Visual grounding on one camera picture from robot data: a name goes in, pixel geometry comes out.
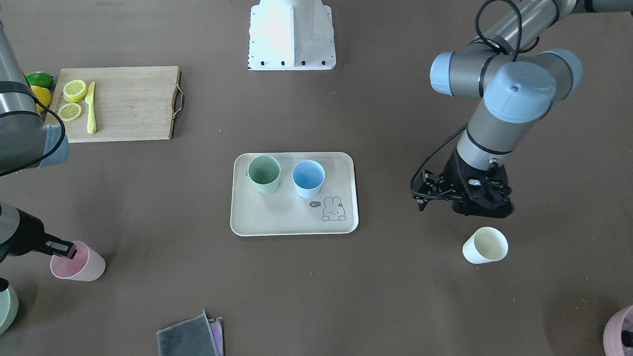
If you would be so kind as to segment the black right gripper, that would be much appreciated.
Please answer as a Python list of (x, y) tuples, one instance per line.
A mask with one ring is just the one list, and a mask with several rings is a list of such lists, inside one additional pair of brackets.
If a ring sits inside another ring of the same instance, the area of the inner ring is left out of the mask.
[(74, 259), (77, 248), (73, 243), (48, 236), (45, 238), (45, 226), (42, 221), (22, 210), (18, 210), (19, 225), (11, 237), (10, 256), (17, 257), (29, 252), (40, 252), (46, 255), (59, 256), (66, 259)]

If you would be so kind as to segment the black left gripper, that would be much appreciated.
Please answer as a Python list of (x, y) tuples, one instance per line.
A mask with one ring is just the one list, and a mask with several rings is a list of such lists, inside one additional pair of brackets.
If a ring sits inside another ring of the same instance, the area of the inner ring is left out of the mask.
[(482, 171), (468, 165), (455, 149), (440, 177), (440, 188), (458, 214), (502, 219), (515, 210), (503, 165), (489, 164)]

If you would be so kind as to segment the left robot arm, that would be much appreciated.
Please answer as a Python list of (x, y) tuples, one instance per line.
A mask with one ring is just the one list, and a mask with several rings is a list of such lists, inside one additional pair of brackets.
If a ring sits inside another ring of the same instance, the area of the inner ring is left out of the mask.
[(464, 216), (504, 218), (514, 210), (505, 162), (529, 129), (583, 78), (578, 57), (552, 49), (522, 57), (545, 29), (569, 14), (631, 12), (630, 0), (521, 0), (489, 30), (475, 27), (464, 52), (443, 52), (430, 68), (432, 88), (480, 102), (439, 175), (424, 171), (411, 190), (423, 210), (445, 200)]

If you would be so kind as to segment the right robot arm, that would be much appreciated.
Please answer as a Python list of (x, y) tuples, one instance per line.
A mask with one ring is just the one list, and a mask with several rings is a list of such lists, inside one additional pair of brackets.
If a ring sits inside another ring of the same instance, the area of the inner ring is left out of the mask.
[[(63, 164), (69, 142), (62, 122), (46, 124), (38, 112), (41, 100), (28, 86), (4, 31), (0, 33), (0, 157), (1, 175), (29, 168)], [(72, 259), (70, 241), (45, 232), (40, 219), (8, 203), (1, 203), (1, 257), (40, 252)]]

